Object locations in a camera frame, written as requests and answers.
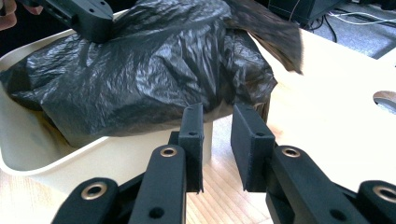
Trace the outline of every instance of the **table surface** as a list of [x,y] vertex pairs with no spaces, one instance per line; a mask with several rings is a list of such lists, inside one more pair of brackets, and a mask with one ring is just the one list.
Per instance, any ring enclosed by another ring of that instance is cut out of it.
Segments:
[[[280,145],[306,151],[335,183],[396,185],[396,115],[373,100],[396,91],[396,68],[302,31],[304,75],[287,72],[268,52],[278,85],[268,126]],[[188,223],[272,223],[264,193],[247,193],[230,147],[232,117],[214,122],[205,193],[188,194]],[[50,223],[67,195],[28,177],[0,173],[0,223]]]

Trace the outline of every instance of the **plastic bag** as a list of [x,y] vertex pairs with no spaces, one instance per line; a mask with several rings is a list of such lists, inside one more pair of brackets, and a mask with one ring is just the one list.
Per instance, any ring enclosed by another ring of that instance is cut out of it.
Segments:
[[105,44],[70,35],[0,80],[15,101],[43,110],[73,147],[175,127],[197,103],[210,121],[235,102],[266,103],[276,85],[247,32],[224,22],[231,17],[220,0],[139,1]]

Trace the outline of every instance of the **white plastic bin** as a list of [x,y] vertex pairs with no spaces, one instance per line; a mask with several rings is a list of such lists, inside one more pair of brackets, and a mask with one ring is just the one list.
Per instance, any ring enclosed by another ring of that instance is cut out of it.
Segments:
[[[0,71],[67,31],[13,50],[0,59]],[[204,124],[204,162],[210,159],[213,123]],[[82,181],[108,177],[122,184],[146,171],[152,150],[167,144],[167,130],[129,137],[102,137],[71,148],[33,111],[13,102],[0,85],[0,168],[70,193]]]

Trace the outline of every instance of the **metal grommet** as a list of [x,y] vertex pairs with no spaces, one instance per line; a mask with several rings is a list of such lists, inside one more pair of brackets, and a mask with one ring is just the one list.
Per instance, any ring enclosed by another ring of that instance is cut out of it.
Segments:
[[292,158],[297,158],[297,157],[300,157],[300,156],[301,156],[301,154],[300,154],[299,151],[297,151],[297,150],[294,149],[294,148],[289,148],[289,147],[283,148],[283,149],[282,149],[282,153],[283,153],[285,156],[292,157]]
[[385,187],[385,186],[375,186],[373,187],[373,192],[381,199],[396,203],[396,190]]
[[81,192],[81,198],[84,200],[94,200],[104,195],[106,191],[107,184],[105,182],[94,182]]
[[161,150],[161,155],[163,157],[173,157],[177,154],[177,150],[174,147],[166,147]]

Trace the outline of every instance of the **black mechanical part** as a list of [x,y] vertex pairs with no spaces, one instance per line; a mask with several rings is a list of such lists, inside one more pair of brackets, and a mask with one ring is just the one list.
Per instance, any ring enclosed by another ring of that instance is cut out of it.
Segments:
[[299,148],[277,147],[271,167],[294,211],[294,223],[368,223]]
[[203,105],[191,105],[184,110],[180,132],[171,132],[168,145],[152,152],[145,173],[119,187],[106,178],[83,182],[53,223],[185,223],[186,192],[203,186],[203,140]]
[[299,148],[258,144],[273,135],[253,112],[234,106],[233,154],[244,189],[267,192],[275,223],[396,223],[396,186],[367,181],[355,193],[334,184]]
[[42,6],[87,40],[105,43],[111,34],[113,10],[105,0],[17,0],[26,6]]
[[204,144],[204,106],[191,105],[184,109],[178,135],[178,145],[186,151],[187,160],[187,192],[204,190],[202,172]]
[[396,186],[365,181],[359,187],[356,205],[372,223],[396,223]]
[[231,146],[244,190],[265,192],[264,159],[270,158],[275,136],[259,114],[249,105],[235,104]]
[[178,146],[154,150],[128,223],[185,222],[185,160],[185,152]]
[[52,223],[110,223],[118,193],[119,187],[111,179],[87,180],[72,191]]

